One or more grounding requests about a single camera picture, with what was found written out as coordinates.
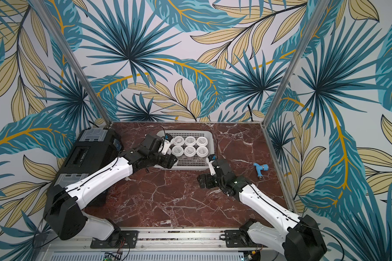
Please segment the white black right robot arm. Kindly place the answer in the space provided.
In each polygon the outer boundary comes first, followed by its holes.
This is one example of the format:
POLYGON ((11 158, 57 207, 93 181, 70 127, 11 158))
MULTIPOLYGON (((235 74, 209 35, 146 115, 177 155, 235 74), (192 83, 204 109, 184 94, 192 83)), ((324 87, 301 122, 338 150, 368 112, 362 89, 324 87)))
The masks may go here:
POLYGON ((198 176, 201 188, 220 188, 227 196, 248 206, 271 224, 251 220, 241 230, 254 244, 284 255, 288 261, 319 261, 327 252, 317 222, 295 214, 265 195, 249 179, 236 175, 224 159, 208 156, 210 172, 198 176))

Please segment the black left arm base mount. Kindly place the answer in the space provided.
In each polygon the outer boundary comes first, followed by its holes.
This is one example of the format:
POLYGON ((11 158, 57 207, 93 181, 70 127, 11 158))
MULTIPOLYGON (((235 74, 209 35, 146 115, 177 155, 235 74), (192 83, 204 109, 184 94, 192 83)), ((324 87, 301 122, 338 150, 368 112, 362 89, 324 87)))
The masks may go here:
POLYGON ((134 249, 137 244, 139 231, 115 231, 113 236, 106 240, 93 238, 91 249, 134 249))

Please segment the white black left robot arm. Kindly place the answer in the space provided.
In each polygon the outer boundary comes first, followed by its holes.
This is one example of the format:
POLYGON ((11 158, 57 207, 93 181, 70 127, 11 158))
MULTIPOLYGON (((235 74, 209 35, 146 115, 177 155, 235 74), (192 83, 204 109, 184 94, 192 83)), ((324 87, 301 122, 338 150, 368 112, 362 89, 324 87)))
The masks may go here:
POLYGON ((120 228, 109 219, 101 219, 83 210, 102 192, 135 172, 155 165, 170 169, 177 162, 172 154, 137 150, 122 151, 106 167, 67 187, 55 185, 47 193, 44 219, 61 240, 84 236, 106 241, 111 245, 121 242, 120 228))

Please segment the white lidded yogurt cup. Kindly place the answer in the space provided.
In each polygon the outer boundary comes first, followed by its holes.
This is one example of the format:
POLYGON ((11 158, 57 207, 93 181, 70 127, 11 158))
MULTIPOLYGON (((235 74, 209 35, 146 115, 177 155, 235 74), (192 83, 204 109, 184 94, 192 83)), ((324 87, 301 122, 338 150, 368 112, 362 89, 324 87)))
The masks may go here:
POLYGON ((196 145, 197 145, 198 147, 207 147, 208 144, 209 144, 209 139, 206 138, 206 137, 199 137, 199 138, 196 140, 196 145))
POLYGON ((186 146, 184 148, 184 156, 186 158, 193 158, 197 155, 197 149, 194 146, 186 146))
POLYGON ((185 138, 182 136, 176 136, 173 138, 172 143, 174 146, 183 146, 185 144, 185 138))
POLYGON ((210 154, 206 146, 198 146, 196 153, 199 158, 206 158, 210 154))
POLYGON ((184 155, 184 148, 182 146, 176 145, 171 149, 171 153, 177 158, 180 158, 184 155))
POLYGON ((188 136, 185 138, 185 145, 186 146, 195 146, 197 143, 197 139, 193 136, 188 136))

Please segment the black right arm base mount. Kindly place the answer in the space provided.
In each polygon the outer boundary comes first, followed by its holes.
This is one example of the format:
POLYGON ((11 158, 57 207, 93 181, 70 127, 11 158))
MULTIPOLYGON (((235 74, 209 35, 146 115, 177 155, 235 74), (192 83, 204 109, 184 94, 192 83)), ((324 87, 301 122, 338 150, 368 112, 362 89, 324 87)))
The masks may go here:
POLYGON ((240 229, 225 230, 220 235, 220 240, 224 241, 227 248, 257 248, 258 245, 249 238, 246 231, 240 229))

